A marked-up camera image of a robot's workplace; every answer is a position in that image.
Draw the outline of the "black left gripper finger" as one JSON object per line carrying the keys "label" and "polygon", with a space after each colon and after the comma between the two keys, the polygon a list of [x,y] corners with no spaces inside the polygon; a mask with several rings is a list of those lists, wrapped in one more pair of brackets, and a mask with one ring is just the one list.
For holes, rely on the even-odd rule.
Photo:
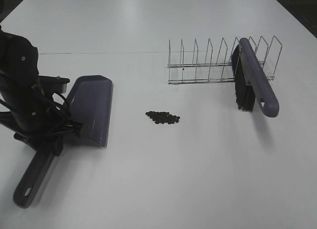
{"label": "black left gripper finger", "polygon": [[31,148],[39,148],[39,146],[40,146],[40,141],[38,139],[27,138],[27,137],[24,137],[18,133],[15,133],[13,137],[15,140],[23,142],[26,145],[30,146]]}
{"label": "black left gripper finger", "polygon": [[59,156],[62,153],[62,137],[53,138],[51,144],[51,154]]}

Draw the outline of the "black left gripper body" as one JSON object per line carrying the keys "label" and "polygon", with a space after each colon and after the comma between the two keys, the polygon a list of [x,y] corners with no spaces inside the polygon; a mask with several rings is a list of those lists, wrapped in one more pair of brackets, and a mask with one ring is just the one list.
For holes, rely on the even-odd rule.
{"label": "black left gripper body", "polygon": [[0,122],[24,138],[49,138],[74,133],[79,136],[83,124],[71,119],[70,103],[62,95],[68,78],[39,76],[22,87],[13,79],[0,76],[0,104],[8,112],[0,113]]}

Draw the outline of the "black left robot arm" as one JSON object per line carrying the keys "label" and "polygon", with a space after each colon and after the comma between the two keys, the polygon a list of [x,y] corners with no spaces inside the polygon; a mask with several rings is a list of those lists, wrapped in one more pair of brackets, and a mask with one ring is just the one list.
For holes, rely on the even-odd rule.
{"label": "black left robot arm", "polygon": [[35,150],[54,143],[53,154],[63,150],[63,137],[78,133],[81,123],[71,120],[70,103],[64,97],[68,78],[42,76],[38,49],[22,36],[0,32],[1,125]]}

